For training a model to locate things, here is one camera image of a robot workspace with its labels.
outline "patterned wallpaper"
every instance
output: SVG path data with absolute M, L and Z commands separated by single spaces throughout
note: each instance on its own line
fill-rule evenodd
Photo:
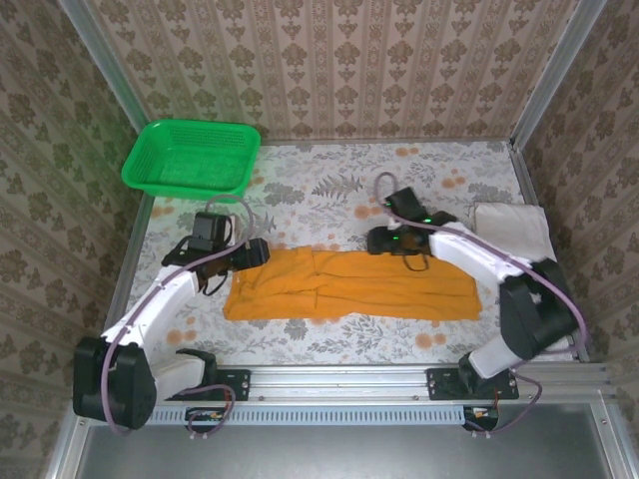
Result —
M 0 2 L 0 477 L 42 472 L 109 306 L 135 132 L 54 1 Z
M 150 119 L 506 138 L 576 0 L 89 0 Z
M 639 445 L 638 1 L 608 1 L 524 156 Z

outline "orange towel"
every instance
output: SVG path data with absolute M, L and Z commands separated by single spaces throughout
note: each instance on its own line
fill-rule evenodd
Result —
M 423 267 L 421 257 L 409 257 Z M 365 251 L 271 251 L 260 267 L 237 271 L 224 307 L 229 320 L 341 317 L 351 312 L 431 319 L 478 319 L 472 277 L 433 257 L 411 271 L 400 256 Z

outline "table surface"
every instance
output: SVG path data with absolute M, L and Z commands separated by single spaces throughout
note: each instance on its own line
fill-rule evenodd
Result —
M 256 214 L 255 237 L 272 248 L 364 249 L 365 235 L 386 224 L 372 186 L 381 172 L 411 186 L 430 211 L 471 226 L 475 202 L 523 203 L 504 142 L 350 144 L 262 147 L 245 199 Z M 191 232 L 204 203 L 156 198 L 129 307 L 149 287 L 164 255 Z M 239 205 L 214 210 L 239 214 Z M 220 364 L 385 364 L 456 362 L 498 332 L 497 291 L 478 285 L 480 320 L 428 321 L 349 314 L 341 318 L 226 321 L 229 283 L 177 314 L 154 346 L 155 359 L 182 347 L 213 352 Z M 546 359 L 570 360 L 569 354 Z

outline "green plastic basket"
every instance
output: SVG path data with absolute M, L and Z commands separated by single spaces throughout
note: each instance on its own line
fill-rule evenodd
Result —
M 241 197 L 260 140 L 258 131 L 247 125 L 158 120 L 142 130 L 122 168 L 122 180 L 154 197 Z

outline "purple cable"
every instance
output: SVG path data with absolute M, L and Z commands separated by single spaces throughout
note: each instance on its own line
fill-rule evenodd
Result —
M 561 299 L 561 301 L 568 307 L 568 309 L 570 310 L 572 315 L 577 320 L 577 323 L 579 324 L 579 337 L 578 337 L 578 339 L 577 339 L 577 341 L 576 341 L 574 346 L 568 346 L 565 349 L 560 349 L 560 350 L 556 350 L 556 351 L 542 351 L 541 354 L 558 354 L 558 353 L 563 353 L 563 352 L 571 352 L 572 353 L 572 352 L 576 352 L 578 349 L 582 348 L 585 345 L 586 337 L 588 337 L 588 327 L 586 326 L 586 321 L 584 320 L 583 316 L 581 315 L 581 311 L 579 311 L 579 308 L 577 308 L 575 303 L 566 294 L 564 294 L 564 292 L 561 289 L 559 289 L 557 286 L 555 286 L 552 282 L 550 282 L 548 279 L 546 279 L 542 275 L 540 275 L 537 272 L 533 271 L 530 267 L 528 267 L 523 262 L 518 261 L 514 257 L 511 257 L 509 254 L 503 253 L 502 251 L 500 251 L 499 249 L 494 247 L 492 244 L 490 244 L 490 243 L 488 243 L 488 242 L 486 242 L 486 241 L 484 241 L 484 240 L 482 240 L 482 239 L 480 239 L 478 237 L 469 236 L 469 235 L 465 234 L 464 232 L 461 232 L 459 230 L 455 230 L 453 228 L 436 227 L 434 225 L 411 222 L 409 220 L 406 220 L 406 219 L 396 215 L 395 213 L 392 212 L 392 210 L 389 207 L 386 206 L 385 202 L 379 196 L 379 182 L 380 182 L 380 180 L 383 177 L 389 177 L 389 178 L 392 179 L 392 185 L 393 185 L 393 190 L 394 191 L 397 191 L 398 181 L 397 181 L 397 178 L 395 177 L 395 175 L 393 173 L 384 172 L 384 173 L 378 175 L 377 178 L 375 178 L 375 182 L 374 182 L 374 186 L 373 186 L 373 194 L 375 196 L 375 199 L 377 200 L 379 205 L 384 209 L 386 214 L 389 215 L 391 218 L 393 218 L 394 220 L 396 220 L 396 221 L 398 221 L 398 222 L 400 222 L 400 223 L 402 223 L 404 225 L 409 225 L 411 227 L 421 228 L 423 230 L 432 230 L 432 231 L 435 231 L 435 232 L 450 233 L 452 235 L 457 235 L 458 237 L 465 238 L 465 239 L 469 240 L 470 242 L 478 245 L 479 247 L 482 247 L 486 251 L 494 254 L 495 256 L 499 257 L 500 259 L 503 259 L 504 261 L 512 264 L 515 267 L 518 267 L 519 269 L 524 271 L 526 274 L 528 274 L 530 277 L 532 277 L 534 280 L 536 280 L 537 282 L 541 283 L 546 288 L 548 288 L 559 299 Z
M 505 432 L 508 429 L 510 429 L 512 426 L 514 426 L 517 422 L 519 422 L 521 419 L 523 419 L 523 416 L 525 416 L 526 414 L 528 414 L 528 412 L 530 411 L 530 409 L 532 409 L 532 406 L 534 406 L 537 401 L 539 401 L 539 398 L 541 397 L 541 393 L 543 392 L 543 387 L 541 386 L 541 383 L 538 381 L 535 381 L 534 379 L 530 378 L 530 377 L 526 377 L 526 376 L 522 376 L 521 374 L 519 374 L 518 372 L 512 371 L 512 374 L 517 378 L 517 379 L 521 379 L 522 381 L 526 381 L 529 382 L 530 384 L 534 384 L 535 386 L 537 386 L 537 392 L 535 394 L 535 396 L 532 398 L 532 400 L 528 403 L 528 405 L 523 409 L 523 411 L 521 411 L 519 413 L 519 415 L 517 417 L 515 417 L 512 421 L 510 421 L 508 424 L 505 424 L 501 427 L 498 427 L 496 429 L 493 429 L 492 431 L 486 431 L 483 427 L 481 427 L 479 424 L 476 424 L 472 421 L 469 421 L 466 419 L 466 424 L 468 424 L 469 426 L 477 429 L 476 432 L 479 432 L 481 434 L 483 434 L 484 436 L 489 436 L 491 434 L 497 434 L 499 432 Z
M 107 349 L 107 354 L 105 355 L 104 362 L 102 364 L 102 373 L 100 376 L 100 397 L 102 399 L 102 410 L 104 411 L 104 418 L 107 421 L 107 424 L 109 424 L 109 427 L 111 428 L 111 430 L 115 434 L 124 436 L 131 432 L 130 429 L 121 429 L 120 427 L 118 427 L 115 420 L 113 419 L 111 407 L 109 406 L 109 368 L 111 367 L 111 361 L 113 360 L 113 355 L 115 354 L 116 348 L 118 347 L 118 344 L 120 343 L 122 338 L 129 331 L 130 326 L 133 325 L 133 323 L 136 321 L 138 316 L 140 316 L 142 311 L 144 311 L 144 308 L 149 305 L 149 303 L 158 294 L 158 292 L 163 290 L 165 286 L 169 284 L 175 277 L 182 274 L 183 272 L 189 272 L 189 269 L 191 269 L 192 267 L 199 266 L 200 264 L 204 262 L 208 262 L 213 259 L 218 259 L 220 257 L 226 256 L 232 253 L 236 249 L 242 247 L 242 245 L 245 242 L 247 242 L 249 238 L 251 237 L 251 235 L 253 234 L 254 216 L 253 216 L 253 211 L 251 210 L 251 207 L 249 207 L 249 204 L 245 202 L 242 198 L 237 197 L 235 195 L 215 195 L 207 202 L 206 210 L 209 209 L 210 204 L 218 202 L 219 200 L 234 200 L 242 204 L 242 206 L 247 210 L 247 214 L 249 216 L 249 224 L 247 225 L 247 230 L 245 231 L 245 234 L 242 236 L 242 239 L 239 240 L 233 246 L 228 247 L 222 251 L 209 254 L 208 256 L 201 257 L 200 259 L 196 259 L 195 261 L 190 262 L 189 264 L 182 266 L 179 269 L 176 269 L 174 272 L 172 272 L 166 278 L 164 278 L 159 285 L 154 287 L 151 290 L 151 292 L 147 296 L 145 296 L 142 302 L 140 302 L 140 305 L 134 309 L 134 311 L 131 313 L 131 317 L 129 317 L 129 320 L 125 323 L 124 326 L 122 326 L 122 329 L 120 329 L 120 332 L 118 332 L 118 335 L 116 336 L 116 338 L 113 340 L 113 342 L 109 345 L 109 348 Z
M 229 416 L 231 416 L 231 412 L 233 411 L 233 408 L 236 405 L 236 391 L 234 391 L 232 387 L 227 386 L 226 384 L 212 384 L 209 386 L 196 387 L 195 389 L 185 389 L 184 391 L 178 393 L 178 395 L 181 396 L 186 394 L 198 394 L 200 392 L 215 391 L 216 389 L 222 389 L 229 392 L 229 394 L 231 394 L 231 406 L 229 406 L 229 409 L 225 412 L 224 416 L 222 416 L 222 419 L 220 419 L 218 424 L 216 424 L 216 426 L 213 429 L 211 429 L 210 431 L 206 433 L 209 436 L 212 436 L 216 432 L 218 432 L 222 428 L 224 423 L 227 422 L 227 420 L 229 419 Z M 204 415 L 206 415 L 205 411 L 201 413 L 196 412 L 195 414 L 192 414 L 191 417 L 189 417 L 187 429 L 189 430 L 191 434 L 198 434 L 196 431 L 193 430 L 193 420 L 196 417 L 200 417 Z

